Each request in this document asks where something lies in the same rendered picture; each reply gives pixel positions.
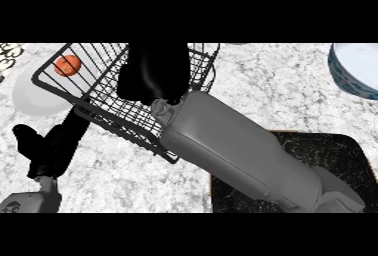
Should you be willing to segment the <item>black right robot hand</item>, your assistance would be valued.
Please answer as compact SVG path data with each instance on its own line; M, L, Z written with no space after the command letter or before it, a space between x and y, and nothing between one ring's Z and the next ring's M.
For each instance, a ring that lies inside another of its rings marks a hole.
M180 103L189 90L190 60L184 42L128 44L127 63L118 74L116 95L150 106L156 99Z

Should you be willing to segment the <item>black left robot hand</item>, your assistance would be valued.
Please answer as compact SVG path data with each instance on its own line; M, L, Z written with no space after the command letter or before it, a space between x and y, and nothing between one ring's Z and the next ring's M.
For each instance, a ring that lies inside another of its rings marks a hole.
M25 124L13 126L17 152L31 160L28 178L57 178L65 173L88 125L90 121L69 110L63 122L53 126L45 136Z

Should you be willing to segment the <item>orange sweet potato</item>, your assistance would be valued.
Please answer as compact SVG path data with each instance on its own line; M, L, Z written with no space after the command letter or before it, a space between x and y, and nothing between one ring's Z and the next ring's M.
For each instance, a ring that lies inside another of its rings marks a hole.
M62 56L54 63L54 72L66 77L78 73L81 69L81 61L75 55Z

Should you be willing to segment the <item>black marbled tray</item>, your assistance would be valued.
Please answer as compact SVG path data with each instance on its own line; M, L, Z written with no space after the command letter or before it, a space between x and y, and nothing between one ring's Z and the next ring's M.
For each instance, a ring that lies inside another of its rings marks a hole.
M378 213L378 181L356 140L341 134L273 131L285 151L308 166L325 168L364 201L364 213ZM214 213L282 213L276 204L252 200L215 176L211 177Z

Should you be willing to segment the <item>white round plate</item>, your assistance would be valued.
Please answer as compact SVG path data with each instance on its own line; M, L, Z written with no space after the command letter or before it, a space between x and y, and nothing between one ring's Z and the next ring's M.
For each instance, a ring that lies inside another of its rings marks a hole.
M72 104L53 93L34 85L31 78L37 66L28 67L19 75L11 92L16 109L29 116L48 116L72 107Z

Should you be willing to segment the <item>black and white patterned mat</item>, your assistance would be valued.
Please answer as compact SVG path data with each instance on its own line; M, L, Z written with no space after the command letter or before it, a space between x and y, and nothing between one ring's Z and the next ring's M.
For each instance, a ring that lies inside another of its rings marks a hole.
M16 64L16 59L25 51L23 46L23 43L0 43L0 83Z

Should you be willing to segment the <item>blue patterned bowl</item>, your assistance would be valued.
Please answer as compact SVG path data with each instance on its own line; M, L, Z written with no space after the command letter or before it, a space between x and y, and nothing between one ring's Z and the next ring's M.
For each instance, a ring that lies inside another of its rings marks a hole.
M327 68L345 93L378 101L378 43L332 43Z

